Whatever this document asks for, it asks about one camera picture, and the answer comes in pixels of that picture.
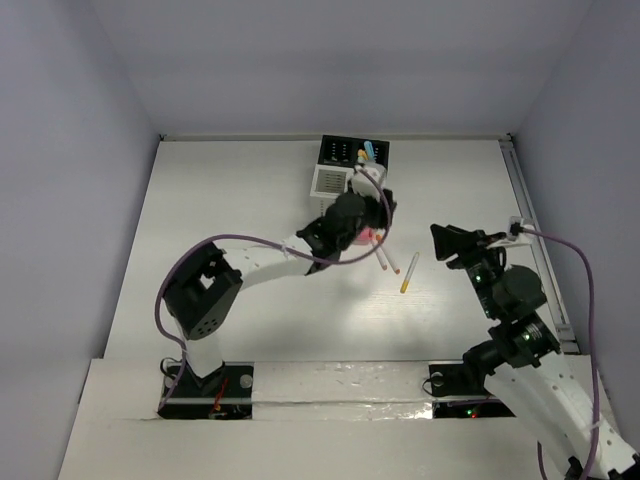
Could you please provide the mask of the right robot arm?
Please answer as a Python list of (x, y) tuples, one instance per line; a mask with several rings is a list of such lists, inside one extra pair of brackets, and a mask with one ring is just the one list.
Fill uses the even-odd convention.
[(566, 479), (636, 479), (639, 453), (602, 415), (600, 395), (576, 379), (561, 344), (538, 314), (546, 302), (540, 276), (511, 265), (506, 251), (531, 242), (514, 219), (487, 234), (452, 225), (430, 227), (435, 257), (466, 273), (485, 316), (488, 340), (457, 362), (435, 362), (423, 383), (434, 399), (497, 399), (538, 441)]

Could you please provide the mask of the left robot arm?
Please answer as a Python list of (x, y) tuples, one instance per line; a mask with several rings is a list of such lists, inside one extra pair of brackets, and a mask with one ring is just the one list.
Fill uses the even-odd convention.
[(348, 191), (339, 195), (324, 215), (281, 242), (220, 234), (183, 254), (161, 283), (154, 303), (158, 331), (181, 349), (178, 371), (173, 375), (162, 371), (172, 380), (164, 397), (173, 395), (185, 375), (198, 394), (209, 395), (219, 388), (224, 362), (217, 366), (206, 360), (191, 364), (187, 343), (214, 334), (242, 290), (361, 261), (373, 252), (349, 260), (343, 260), (341, 254), (365, 229), (387, 231), (396, 206), (393, 192), (387, 188), (378, 197)]

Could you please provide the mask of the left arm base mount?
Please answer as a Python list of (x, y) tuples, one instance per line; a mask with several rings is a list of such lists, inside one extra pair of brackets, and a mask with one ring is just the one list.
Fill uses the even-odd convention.
[(225, 364), (213, 378), (212, 388), (199, 386), (186, 368), (173, 393), (167, 394), (180, 362), (165, 357), (160, 364), (164, 376), (158, 416), (167, 420), (249, 420), (252, 418), (252, 363)]

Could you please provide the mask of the yellow white pen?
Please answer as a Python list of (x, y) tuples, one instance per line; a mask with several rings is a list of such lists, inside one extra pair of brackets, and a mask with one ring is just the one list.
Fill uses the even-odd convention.
[(416, 269), (417, 263), (419, 261), (419, 258), (420, 258), (420, 252), (416, 251), (411, 258), (409, 266), (406, 269), (405, 276), (400, 287), (401, 294), (405, 294), (407, 292), (412, 276)]

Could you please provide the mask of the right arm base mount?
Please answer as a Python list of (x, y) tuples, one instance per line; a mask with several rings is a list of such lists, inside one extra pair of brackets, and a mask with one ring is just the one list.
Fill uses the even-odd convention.
[(429, 361), (421, 388), (438, 420), (514, 418), (513, 412), (484, 387), (484, 377), (462, 359)]

